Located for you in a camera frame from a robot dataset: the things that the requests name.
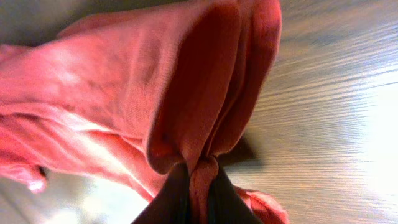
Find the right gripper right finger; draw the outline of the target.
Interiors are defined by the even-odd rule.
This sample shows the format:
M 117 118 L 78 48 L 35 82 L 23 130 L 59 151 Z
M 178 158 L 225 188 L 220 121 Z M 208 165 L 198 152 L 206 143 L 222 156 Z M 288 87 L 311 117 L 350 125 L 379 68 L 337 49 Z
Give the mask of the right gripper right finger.
M 262 224 L 236 193 L 222 167 L 208 192 L 208 224 Z

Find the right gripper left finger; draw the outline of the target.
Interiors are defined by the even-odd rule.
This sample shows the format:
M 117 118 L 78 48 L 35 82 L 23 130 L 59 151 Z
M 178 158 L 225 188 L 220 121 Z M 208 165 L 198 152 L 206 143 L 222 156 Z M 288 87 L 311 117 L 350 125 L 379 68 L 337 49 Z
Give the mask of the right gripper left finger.
M 172 167 L 155 199 L 132 224 L 186 224 L 190 221 L 190 177 L 186 164 Z

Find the red t-shirt white print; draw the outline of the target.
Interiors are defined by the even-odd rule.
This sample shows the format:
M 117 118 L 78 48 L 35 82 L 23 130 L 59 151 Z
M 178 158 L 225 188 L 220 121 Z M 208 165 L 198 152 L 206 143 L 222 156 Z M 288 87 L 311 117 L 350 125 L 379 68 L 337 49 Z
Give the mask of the red t-shirt white print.
M 237 144 L 279 48 L 278 1 L 187 1 L 80 19 L 38 47 L 1 46 L 1 175 L 103 177 L 148 205 L 187 166 L 189 223 L 208 223 L 217 158 Z M 271 196 L 234 186 L 262 223 Z

